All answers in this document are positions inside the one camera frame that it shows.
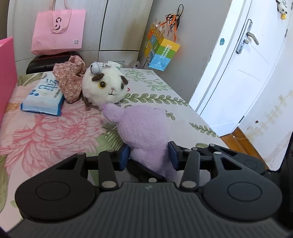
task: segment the wall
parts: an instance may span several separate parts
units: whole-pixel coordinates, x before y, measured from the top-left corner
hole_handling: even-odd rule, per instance
[[[7,14],[9,0],[0,0],[0,40],[7,35]]]
[[[146,61],[143,48],[151,24],[156,18],[165,21],[165,15],[176,13],[181,3],[184,5],[178,27],[181,47],[165,71],[154,71],[189,102],[220,35],[231,0],[154,0],[139,52],[142,65]]]
[[[293,131],[292,21],[268,84],[239,125],[272,170],[280,167]]]

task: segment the pink shopping bag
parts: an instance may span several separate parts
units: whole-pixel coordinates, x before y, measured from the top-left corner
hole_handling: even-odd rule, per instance
[[[81,49],[84,32],[85,10],[72,10],[64,0],[66,10],[53,11],[56,0],[52,0],[49,11],[37,16],[32,39],[32,53],[53,55]]]
[[[14,62],[13,38],[0,40],[0,84],[1,84],[1,100],[0,100],[0,125],[11,97],[13,89],[17,82],[17,74]]]

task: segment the metal screw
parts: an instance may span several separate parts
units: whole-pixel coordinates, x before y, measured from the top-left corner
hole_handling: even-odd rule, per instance
[[[149,183],[155,183],[155,182],[157,182],[156,178],[149,178]]]
[[[187,181],[182,182],[182,186],[185,188],[195,188],[196,182],[187,180]]]
[[[116,186],[116,183],[114,181],[107,180],[107,181],[102,182],[102,186],[104,188],[114,188]]]

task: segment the plush cat eye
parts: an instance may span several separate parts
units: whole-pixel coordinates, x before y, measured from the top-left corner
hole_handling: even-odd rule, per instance
[[[101,81],[101,82],[99,83],[99,88],[104,89],[105,87],[106,87],[106,82]]]

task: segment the door lock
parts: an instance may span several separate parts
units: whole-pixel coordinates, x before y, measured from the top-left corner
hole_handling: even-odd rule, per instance
[[[236,53],[237,54],[241,54],[245,44],[249,43],[249,41],[247,39],[249,36],[252,37],[252,39],[254,40],[256,45],[259,45],[259,42],[256,39],[255,35],[250,32],[251,27],[252,27],[252,20],[247,19],[246,25],[245,25],[245,27],[243,28],[243,30],[241,32],[241,36],[240,36],[241,40],[240,40],[240,42],[239,42],[239,44],[238,44],[238,46],[236,48]]]

